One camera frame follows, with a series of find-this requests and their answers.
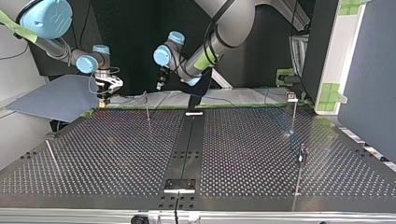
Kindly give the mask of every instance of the vertical pin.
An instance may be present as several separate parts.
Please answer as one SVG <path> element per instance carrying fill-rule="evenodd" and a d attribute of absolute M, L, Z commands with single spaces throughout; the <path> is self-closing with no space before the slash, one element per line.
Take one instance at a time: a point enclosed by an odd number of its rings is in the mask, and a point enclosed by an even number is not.
<path fill-rule="evenodd" d="M 149 120 L 149 97 L 148 97 L 148 92 L 144 92 L 145 95 L 145 104 L 146 104 L 146 112 L 148 114 L 148 120 Z"/>

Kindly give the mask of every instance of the sticker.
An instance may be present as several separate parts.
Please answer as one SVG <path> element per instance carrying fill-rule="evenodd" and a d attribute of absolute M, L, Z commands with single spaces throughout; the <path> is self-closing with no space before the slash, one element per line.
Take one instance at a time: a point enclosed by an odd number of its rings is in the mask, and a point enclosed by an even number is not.
<path fill-rule="evenodd" d="M 2 10 L 0 10 L 0 22 L 2 22 L 6 27 L 8 27 L 10 30 L 12 30 L 17 35 L 20 35 L 20 36 L 30 40 L 32 43 L 35 43 L 37 41 L 37 34 L 33 30 L 18 25 L 8 15 L 6 15 L 6 13 L 4 13 Z"/>
<path fill-rule="evenodd" d="M 213 55 L 212 50 L 210 50 L 210 48 L 207 48 L 206 52 L 207 52 L 207 56 L 209 57 L 210 61 L 212 63 L 214 63 L 215 56 Z M 207 59 L 206 54 L 203 52 L 201 57 L 194 64 L 194 67 L 198 70 L 204 71 L 207 67 L 214 67 L 213 64 L 210 63 L 210 61 Z"/>

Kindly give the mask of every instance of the green tape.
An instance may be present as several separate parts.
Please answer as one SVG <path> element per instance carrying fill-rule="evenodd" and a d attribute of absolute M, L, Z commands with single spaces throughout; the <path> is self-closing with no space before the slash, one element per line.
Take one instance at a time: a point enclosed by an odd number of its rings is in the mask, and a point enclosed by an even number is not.
<path fill-rule="evenodd" d="M 362 4 L 361 0 L 342 0 L 340 10 L 338 11 L 338 15 L 340 16 L 358 15 L 361 4 Z"/>
<path fill-rule="evenodd" d="M 340 84 L 338 83 L 323 83 L 317 111 L 333 112 L 340 100 Z"/>
<path fill-rule="evenodd" d="M 288 76 L 288 77 L 294 77 L 294 69 L 289 68 L 289 69 L 277 69 L 276 71 L 276 85 L 277 86 L 293 86 L 292 83 L 286 84 L 284 81 L 279 80 L 280 76 Z"/>
<path fill-rule="evenodd" d="M 207 56 L 209 57 L 210 61 L 212 63 L 214 63 L 216 58 L 215 58 L 215 55 L 212 53 L 212 50 L 210 50 L 210 48 L 207 48 L 206 53 L 207 53 Z M 198 70 L 204 71 L 207 67 L 213 67 L 213 64 L 210 63 L 210 61 L 207 59 L 206 54 L 203 52 L 201 57 L 195 63 L 194 67 Z"/>
<path fill-rule="evenodd" d="M 35 43 L 37 41 L 37 34 L 33 30 L 18 25 L 2 10 L 0 10 L 0 22 L 2 22 L 6 27 L 8 27 L 14 33 L 30 40 L 32 43 Z"/>

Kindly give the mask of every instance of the black curtain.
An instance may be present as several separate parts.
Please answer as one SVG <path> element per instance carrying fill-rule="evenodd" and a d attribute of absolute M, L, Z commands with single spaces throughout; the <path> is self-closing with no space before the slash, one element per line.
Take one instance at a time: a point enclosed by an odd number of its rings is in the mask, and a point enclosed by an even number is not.
<path fill-rule="evenodd" d="M 300 2 L 312 18 L 315 0 Z M 92 4 L 102 40 L 111 47 L 112 64 L 121 69 L 123 95 L 155 91 L 158 66 L 152 54 L 170 31 L 186 36 L 183 51 L 191 56 L 202 45 L 210 23 L 192 0 L 95 0 Z M 290 23 L 272 7 L 259 6 L 256 11 L 247 41 L 230 50 L 218 67 L 235 87 L 272 86 L 277 69 L 291 68 Z M 178 78 L 172 77 L 165 89 L 178 90 Z"/>

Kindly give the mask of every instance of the metal frame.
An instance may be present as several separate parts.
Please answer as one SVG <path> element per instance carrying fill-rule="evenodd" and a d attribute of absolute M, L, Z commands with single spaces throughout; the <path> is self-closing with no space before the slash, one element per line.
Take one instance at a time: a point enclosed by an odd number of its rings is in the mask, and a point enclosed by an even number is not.
<path fill-rule="evenodd" d="M 0 223 L 130 223 L 133 216 L 149 217 L 151 224 L 174 224 L 172 212 L 134 210 L 0 209 Z M 179 212 L 180 223 L 394 223 L 393 214 L 361 213 L 215 213 Z"/>

